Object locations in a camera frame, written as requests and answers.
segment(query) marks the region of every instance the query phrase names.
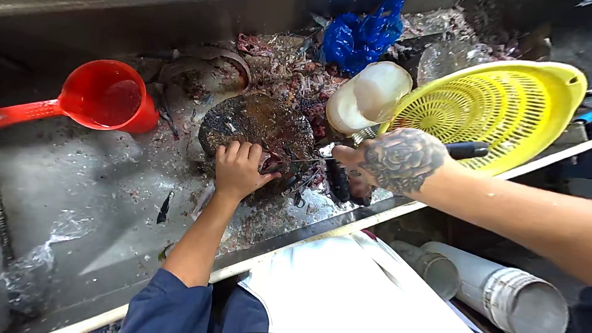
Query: tattooed hand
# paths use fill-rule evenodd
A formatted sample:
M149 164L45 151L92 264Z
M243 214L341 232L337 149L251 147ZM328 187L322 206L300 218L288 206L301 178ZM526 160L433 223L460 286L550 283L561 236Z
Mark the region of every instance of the tattooed hand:
M333 157L358 169L373 185L399 194L419 192L426 178L450 158L437 138L405 128L366 140L356 150L337 146Z

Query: yellow plastic colander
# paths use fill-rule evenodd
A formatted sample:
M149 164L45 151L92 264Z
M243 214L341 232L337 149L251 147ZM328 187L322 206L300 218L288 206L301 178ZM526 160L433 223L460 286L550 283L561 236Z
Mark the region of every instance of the yellow plastic colander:
M555 141L582 102L586 88L584 74L563 63L487 63L405 95L378 134L411 127L444 143L485 141L490 144L489 155L461 163L497 175Z

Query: hand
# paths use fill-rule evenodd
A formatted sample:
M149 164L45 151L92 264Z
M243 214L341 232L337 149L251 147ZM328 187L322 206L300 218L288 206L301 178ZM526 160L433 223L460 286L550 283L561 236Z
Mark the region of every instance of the hand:
M357 149L336 146L333 157L357 169L372 185L399 194L419 192L426 178L445 161L453 161L440 140L406 128L366 140Z
M228 148L219 146L216 152L216 192L238 203L249 193L281 177L279 172L259 174L262 152L261 146L249 142L241 145L232 141Z

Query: red ladle handle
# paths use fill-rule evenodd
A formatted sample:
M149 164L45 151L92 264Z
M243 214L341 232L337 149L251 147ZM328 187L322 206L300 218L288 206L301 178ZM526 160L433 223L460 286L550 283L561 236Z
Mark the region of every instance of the red ladle handle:
M59 100L49 100L0 108L0 127L62 115L64 112L58 102Z

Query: blue plastic bag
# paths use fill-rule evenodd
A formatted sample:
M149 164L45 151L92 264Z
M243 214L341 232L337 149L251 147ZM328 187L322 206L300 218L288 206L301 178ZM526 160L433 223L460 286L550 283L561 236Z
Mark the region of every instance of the blue plastic bag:
M339 68L352 75L376 62L403 32L400 18L403 1L389 0L362 20L353 13L335 18L325 30L325 59L336 62ZM392 13L382 16L385 11Z

